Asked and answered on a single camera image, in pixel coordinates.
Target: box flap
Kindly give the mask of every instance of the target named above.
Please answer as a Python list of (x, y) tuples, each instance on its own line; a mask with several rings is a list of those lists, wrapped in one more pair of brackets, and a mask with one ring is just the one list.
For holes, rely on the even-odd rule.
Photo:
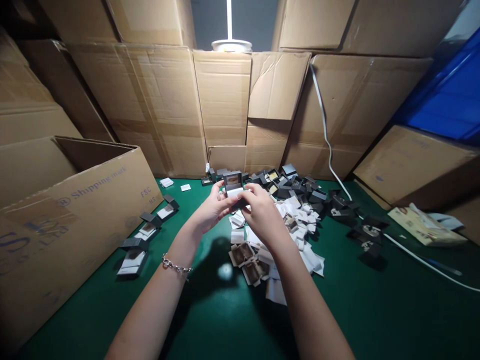
[(206, 145), (245, 145), (252, 56), (193, 52)]
[(309, 52), (254, 52), (248, 117), (292, 120), (310, 56)]
[(288, 120), (248, 119), (245, 171), (280, 170), (291, 127)]
[(229, 169), (244, 173), (246, 150), (246, 145), (210, 146), (208, 148), (210, 167), (215, 170)]
[(85, 171), (137, 149), (134, 145), (55, 136), (55, 142), (79, 171)]

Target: cardboard package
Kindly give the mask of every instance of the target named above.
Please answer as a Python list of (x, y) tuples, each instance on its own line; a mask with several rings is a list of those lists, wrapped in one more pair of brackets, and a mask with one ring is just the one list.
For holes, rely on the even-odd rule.
[(133, 145), (46, 137), (0, 146), (0, 163), (1, 332), (13, 351), (163, 197)]
[(210, 167), (215, 170), (229, 169), (244, 173), (246, 150), (245, 145), (210, 146), (208, 148)]
[(480, 187), (480, 150), (394, 126), (354, 174), (396, 207), (435, 210)]
[(207, 147), (245, 145), (252, 56), (193, 52)]
[(311, 54), (254, 52), (245, 171), (280, 168)]
[(465, 3), (463, 0), (279, 0), (271, 49), (429, 57)]
[(39, 0), (67, 43), (183, 45), (195, 48), (189, 0)]
[(0, 89), (0, 145), (51, 135), (82, 137), (2, 28)]
[[(431, 59), (320, 54), (312, 59), (326, 112), (332, 166), (344, 179), (422, 78)], [(285, 150), (300, 176), (333, 180), (312, 74), (305, 80)]]
[(97, 101), (69, 52), (56, 40), (19, 41), (31, 68), (86, 139), (114, 142)]
[(156, 177), (205, 176), (207, 149), (187, 47), (67, 45), (122, 143), (141, 147)]
[(195, 49), (190, 0), (106, 0), (125, 43), (184, 45)]
[(474, 195), (467, 201), (451, 208), (445, 214), (456, 217), (464, 225), (459, 232), (480, 245), (480, 196)]

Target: gray wall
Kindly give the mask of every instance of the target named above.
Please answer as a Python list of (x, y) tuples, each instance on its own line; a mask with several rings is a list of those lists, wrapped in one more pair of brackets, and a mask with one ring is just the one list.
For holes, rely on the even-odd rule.
[[(278, 0), (231, 0), (233, 38), (252, 43), (255, 52), (270, 51)], [(212, 50), (212, 42), (226, 39), (227, 0), (191, 0), (196, 47)]]

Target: stack of boxes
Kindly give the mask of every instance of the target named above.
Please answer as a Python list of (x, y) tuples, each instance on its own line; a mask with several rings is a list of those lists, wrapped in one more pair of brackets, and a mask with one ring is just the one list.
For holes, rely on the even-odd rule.
[(207, 151), (189, 0), (40, 0), (120, 142), (156, 177), (201, 178)]
[[(423, 74), (464, 1), (280, 0), (273, 50), (309, 51), (326, 114), (332, 165), (343, 179)], [(322, 112), (309, 73), (285, 163), (333, 180)]]

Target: chain bracelet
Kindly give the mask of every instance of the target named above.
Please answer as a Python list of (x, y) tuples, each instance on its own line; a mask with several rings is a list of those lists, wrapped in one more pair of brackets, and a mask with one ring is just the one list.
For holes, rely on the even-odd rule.
[(185, 280), (188, 281), (186, 276), (189, 272), (192, 271), (193, 267), (181, 267), (181, 266), (174, 265), (174, 263), (168, 260), (167, 258), (165, 258), (165, 256), (167, 256), (167, 253), (164, 253), (163, 256), (161, 257), (161, 262), (163, 263), (163, 265), (166, 266), (167, 268), (171, 268), (175, 270), (180, 275), (185, 276)]

